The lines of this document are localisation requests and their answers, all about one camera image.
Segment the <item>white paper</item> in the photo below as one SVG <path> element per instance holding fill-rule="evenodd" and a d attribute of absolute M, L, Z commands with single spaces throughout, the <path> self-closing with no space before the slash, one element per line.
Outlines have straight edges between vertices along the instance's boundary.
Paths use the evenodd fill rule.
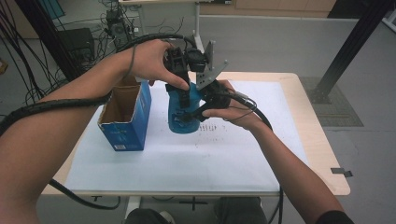
<path fill-rule="evenodd" d="M 233 81 L 270 120 L 276 135 L 303 162 L 303 146 L 282 88 L 276 82 Z M 190 134 L 168 128 L 164 84 L 151 89 L 152 103 L 143 151 L 116 152 L 97 126 L 99 107 L 78 145 L 66 186 L 74 191 L 131 193 L 268 193 L 276 178 L 254 137 L 222 119 L 207 119 Z"/>

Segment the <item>white table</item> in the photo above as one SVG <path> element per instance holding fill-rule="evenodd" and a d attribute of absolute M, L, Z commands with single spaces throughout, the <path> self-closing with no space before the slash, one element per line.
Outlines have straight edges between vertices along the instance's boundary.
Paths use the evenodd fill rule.
<path fill-rule="evenodd" d="M 259 80 L 280 83 L 290 113 L 294 119 L 295 127 L 301 139 L 306 154 L 308 165 L 316 172 L 326 183 L 334 195 L 348 195 L 350 192 L 349 185 L 343 175 L 335 175 L 332 173 L 331 168 L 339 167 L 337 159 L 335 158 L 326 135 L 324 134 L 315 112 L 309 103 L 308 98 L 304 92 L 299 78 L 294 74 L 277 74 L 277 73 L 222 73 L 219 79 L 231 80 Z M 54 177 L 61 183 L 64 183 L 70 171 L 71 164 L 74 159 L 74 152 L 70 155 L 64 166 Z M 104 195 L 149 195 L 150 192 L 120 192 L 120 191 L 85 191 L 79 192 L 80 194 L 98 194 Z M 194 195 L 196 192 L 179 192 L 178 195 Z M 265 195 L 263 192 L 251 192 L 253 194 Z M 44 194 L 59 194 L 58 191 L 47 187 Z M 175 195 L 174 192 L 163 192 L 162 195 Z M 237 195 L 230 192 L 207 192 L 205 195 Z"/>

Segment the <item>open box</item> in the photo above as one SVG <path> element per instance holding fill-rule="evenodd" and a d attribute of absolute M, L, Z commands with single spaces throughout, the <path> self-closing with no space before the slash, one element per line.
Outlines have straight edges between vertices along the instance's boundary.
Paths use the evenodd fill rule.
<path fill-rule="evenodd" d="M 149 123 L 151 94 L 147 81 L 123 80 L 113 88 L 98 125 L 116 151 L 143 150 Z"/>

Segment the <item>wooden table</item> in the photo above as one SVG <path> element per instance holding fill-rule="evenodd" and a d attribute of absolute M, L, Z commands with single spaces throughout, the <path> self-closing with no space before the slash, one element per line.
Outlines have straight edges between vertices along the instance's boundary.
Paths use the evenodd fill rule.
<path fill-rule="evenodd" d="M 322 178 L 334 195 L 348 195 L 349 185 L 343 175 L 335 175 L 331 168 L 339 168 L 332 148 L 321 128 L 300 79 L 290 73 L 234 73 L 223 72 L 218 79 L 279 82 L 288 102 L 310 168 Z M 64 183 L 70 170 L 75 150 L 54 177 Z M 44 194 L 60 194 L 48 186 Z"/>

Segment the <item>hand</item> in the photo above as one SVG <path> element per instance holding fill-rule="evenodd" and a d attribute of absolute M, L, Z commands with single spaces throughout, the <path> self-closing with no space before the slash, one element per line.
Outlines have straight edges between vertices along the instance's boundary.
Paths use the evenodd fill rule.
<path fill-rule="evenodd" d="M 150 80 L 150 85 L 152 85 L 155 80 L 161 80 L 187 91 L 189 85 L 181 77 L 177 77 L 175 74 L 169 72 L 163 65 L 163 55 L 167 49 L 172 47 L 172 44 L 159 39 L 147 41 L 135 46 L 132 75 Z M 133 49 L 127 49 L 121 53 L 125 54 L 124 57 L 129 60 L 128 65 L 130 65 Z"/>
<path fill-rule="evenodd" d="M 224 85 L 229 92 L 235 92 L 231 83 L 227 80 L 220 80 L 220 84 Z M 230 121 L 231 123 L 250 130 L 254 124 L 262 123 L 262 120 L 246 106 L 239 104 L 235 100 L 231 100 L 230 105 L 226 109 L 208 109 L 202 113 L 205 117 L 216 117 Z"/>

